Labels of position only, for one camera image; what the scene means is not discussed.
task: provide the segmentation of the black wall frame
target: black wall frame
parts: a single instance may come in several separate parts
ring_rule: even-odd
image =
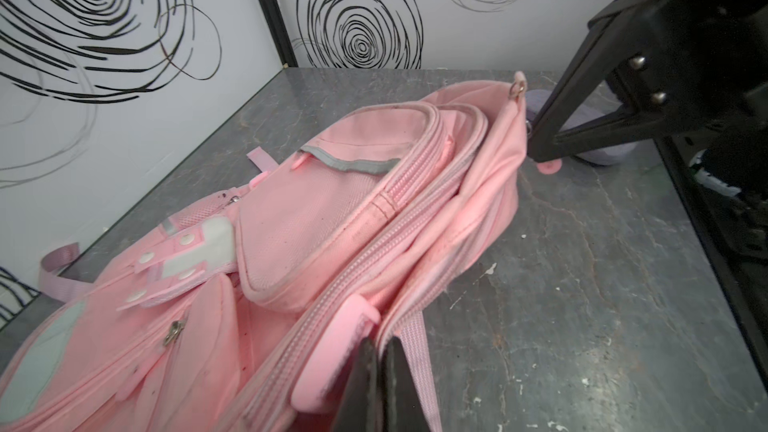
[[[275,41],[277,53],[280,55],[280,62],[283,66],[298,67],[296,55],[293,53],[293,47],[290,44],[286,24],[283,22],[283,15],[280,13],[280,6],[277,0],[259,0],[261,9],[264,11],[266,24],[270,27],[272,40]]]

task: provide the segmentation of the backpack strap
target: backpack strap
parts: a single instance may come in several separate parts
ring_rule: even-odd
[[[277,161],[261,147],[257,147],[246,154],[256,167],[262,172],[272,172],[277,168]]]
[[[40,261],[38,277],[40,292],[61,302],[71,302],[89,293],[93,284],[58,276],[79,255],[80,247],[77,243],[59,247],[46,254]]]
[[[416,312],[408,324],[396,335],[400,337],[402,348],[406,352],[418,401],[422,404],[429,429],[432,432],[440,432],[442,431],[440,409],[437,403],[435,379],[432,377],[432,362],[429,360],[427,330],[422,312]]]

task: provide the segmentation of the pink backpack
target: pink backpack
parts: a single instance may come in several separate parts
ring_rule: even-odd
[[[381,353],[399,335],[440,430],[421,310],[512,220],[524,90],[518,72],[364,107],[280,166],[252,152],[250,184],[168,217],[96,283],[44,274],[71,300],[0,379],[0,429],[286,430],[334,411],[363,337]]]

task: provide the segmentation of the gray countertop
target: gray countertop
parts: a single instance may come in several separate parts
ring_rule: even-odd
[[[526,75],[531,89],[557,79]],[[256,146],[281,161],[357,107],[512,77],[284,70],[67,275],[94,280],[172,212],[247,182]],[[567,158],[553,176],[526,160],[519,192],[509,229],[425,311],[444,430],[768,429],[766,392],[651,143],[619,166]],[[0,332],[3,367],[58,306],[39,298]]]

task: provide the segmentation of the reflective strip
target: reflective strip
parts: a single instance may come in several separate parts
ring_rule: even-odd
[[[341,172],[348,172],[350,170],[355,172],[363,172],[365,174],[371,174],[374,176],[381,176],[388,173],[394,166],[400,162],[399,158],[390,158],[389,160],[377,161],[377,160],[341,160],[335,158],[328,152],[322,150],[319,147],[304,146],[300,150],[312,154],[315,158],[330,168],[335,168]]]

